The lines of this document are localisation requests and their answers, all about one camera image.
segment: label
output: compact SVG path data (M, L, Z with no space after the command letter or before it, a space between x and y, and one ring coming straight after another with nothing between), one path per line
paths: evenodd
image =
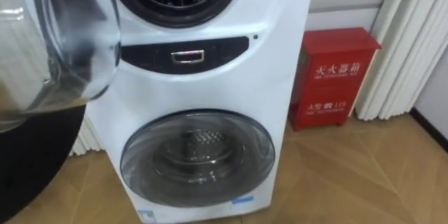
M347 109L347 104L347 101L310 104L307 106L305 114L308 116L312 116L314 114L321 115L324 113L343 112Z
M238 199L232 200L232 204L242 204L242 203L251 202L251 201L253 201L253 196L240 197Z
M357 76L361 69L360 62L343 63L343 64L331 64L319 66L315 73L314 79L323 78L342 78L346 76Z
M144 224L156 224L154 212L151 210L137 210L137 214L140 217L140 221Z

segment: red box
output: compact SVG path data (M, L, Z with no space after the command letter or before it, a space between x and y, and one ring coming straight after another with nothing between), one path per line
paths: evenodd
M289 113L293 129L343 125L379 48L363 28L305 32Z

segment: white curtain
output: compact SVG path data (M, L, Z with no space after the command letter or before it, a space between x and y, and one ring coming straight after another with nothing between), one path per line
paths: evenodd
M355 104L359 119L409 112L448 44L448 0L384 0L375 53Z
M84 121L81 125L78 138L70 152L70 155L84 155L88 151L100 151L104 150L104 147L99 140L97 133L95 132L92 122L84 115Z

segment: washing machine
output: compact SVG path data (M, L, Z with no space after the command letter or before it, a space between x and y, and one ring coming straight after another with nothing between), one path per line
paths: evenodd
M142 223L270 205L310 0L117 0L122 59L87 106Z

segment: wooden floor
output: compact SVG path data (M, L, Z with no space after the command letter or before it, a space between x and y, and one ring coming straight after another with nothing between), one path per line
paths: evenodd
M137 224L104 153L69 158L9 224ZM201 224L446 224L448 155L408 115L286 129L269 209Z

